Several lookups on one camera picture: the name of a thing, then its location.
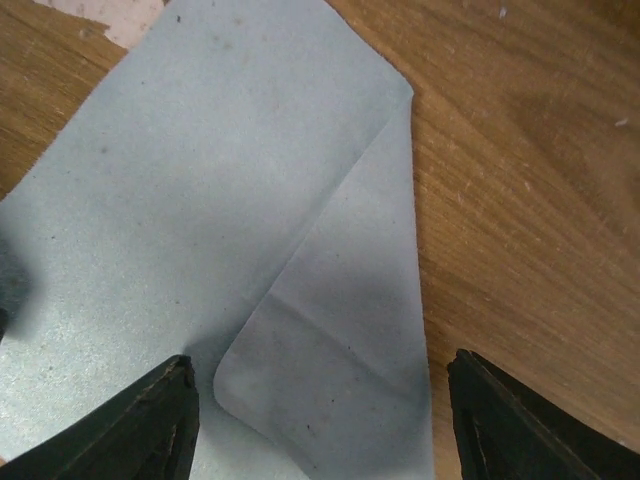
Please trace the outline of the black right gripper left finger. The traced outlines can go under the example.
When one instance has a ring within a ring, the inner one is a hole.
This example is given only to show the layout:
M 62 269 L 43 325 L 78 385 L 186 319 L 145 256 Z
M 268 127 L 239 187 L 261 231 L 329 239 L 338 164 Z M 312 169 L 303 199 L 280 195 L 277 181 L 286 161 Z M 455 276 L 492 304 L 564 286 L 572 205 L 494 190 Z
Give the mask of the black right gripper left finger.
M 199 433 L 191 358 L 174 355 L 1 467 L 3 479 L 187 479 Z

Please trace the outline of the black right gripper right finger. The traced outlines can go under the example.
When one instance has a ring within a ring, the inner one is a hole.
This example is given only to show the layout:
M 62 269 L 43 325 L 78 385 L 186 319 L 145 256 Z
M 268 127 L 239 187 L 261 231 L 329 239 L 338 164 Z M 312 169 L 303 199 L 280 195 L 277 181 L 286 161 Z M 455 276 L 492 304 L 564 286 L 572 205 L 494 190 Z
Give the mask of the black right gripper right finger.
M 637 479 L 639 454 L 469 350 L 447 366 L 464 479 Z

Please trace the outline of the light blue cleaning cloth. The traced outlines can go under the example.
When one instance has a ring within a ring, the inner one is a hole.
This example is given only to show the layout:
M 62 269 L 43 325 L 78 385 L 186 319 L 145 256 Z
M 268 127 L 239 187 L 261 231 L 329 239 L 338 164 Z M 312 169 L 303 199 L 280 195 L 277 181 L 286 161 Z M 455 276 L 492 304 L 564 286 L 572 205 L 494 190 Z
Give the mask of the light blue cleaning cloth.
M 403 76 L 323 1 L 173 1 L 1 203 L 14 458 L 192 357 L 196 479 L 430 479 Z

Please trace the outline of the pink glasses case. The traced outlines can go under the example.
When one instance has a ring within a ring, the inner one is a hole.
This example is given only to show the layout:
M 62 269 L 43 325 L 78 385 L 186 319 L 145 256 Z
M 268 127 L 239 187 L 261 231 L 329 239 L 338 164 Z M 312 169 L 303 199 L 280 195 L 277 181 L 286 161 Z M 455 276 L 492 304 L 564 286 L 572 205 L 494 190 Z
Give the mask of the pink glasses case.
M 168 5 L 163 0 L 36 0 L 36 3 L 105 25 L 105 37 L 126 50 L 142 40 Z

